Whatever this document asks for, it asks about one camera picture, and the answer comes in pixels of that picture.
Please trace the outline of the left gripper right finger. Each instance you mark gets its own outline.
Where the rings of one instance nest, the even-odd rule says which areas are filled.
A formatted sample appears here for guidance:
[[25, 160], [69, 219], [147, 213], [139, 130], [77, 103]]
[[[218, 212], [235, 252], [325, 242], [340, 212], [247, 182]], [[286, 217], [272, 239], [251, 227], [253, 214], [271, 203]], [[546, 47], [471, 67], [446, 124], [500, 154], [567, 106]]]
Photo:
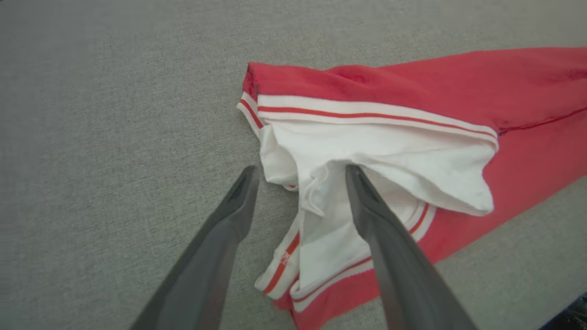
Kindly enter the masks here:
[[346, 165], [354, 225], [369, 244], [390, 330], [475, 330], [436, 268], [358, 165]]

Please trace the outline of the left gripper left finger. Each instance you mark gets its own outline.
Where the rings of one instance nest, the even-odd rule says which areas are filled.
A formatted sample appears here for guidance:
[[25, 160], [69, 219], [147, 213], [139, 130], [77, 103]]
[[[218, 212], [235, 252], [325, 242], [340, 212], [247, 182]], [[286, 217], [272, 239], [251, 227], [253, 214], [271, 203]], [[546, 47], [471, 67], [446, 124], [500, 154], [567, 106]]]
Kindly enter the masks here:
[[245, 167], [149, 299], [132, 330], [217, 330], [239, 243], [254, 217], [260, 174]]

